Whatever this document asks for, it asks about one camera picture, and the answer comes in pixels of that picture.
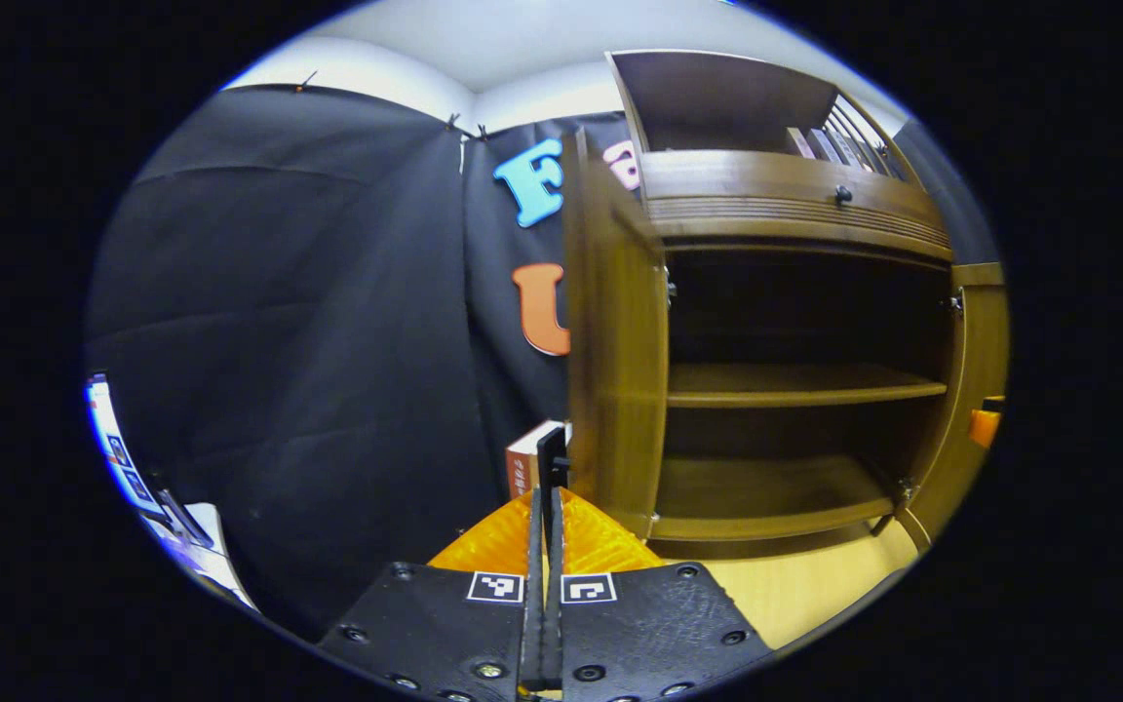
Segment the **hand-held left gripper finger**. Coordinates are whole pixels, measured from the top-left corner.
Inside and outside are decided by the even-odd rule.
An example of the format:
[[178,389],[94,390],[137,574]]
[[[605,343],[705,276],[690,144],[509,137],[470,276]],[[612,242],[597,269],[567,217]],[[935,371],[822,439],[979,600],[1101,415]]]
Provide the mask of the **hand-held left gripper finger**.
[[389,563],[318,644],[408,701],[517,701],[538,668],[544,496],[530,496],[523,574]]
[[675,701],[752,674],[775,653],[700,563],[567,572],[599,508],[550,494],[547,677],[565,701]]

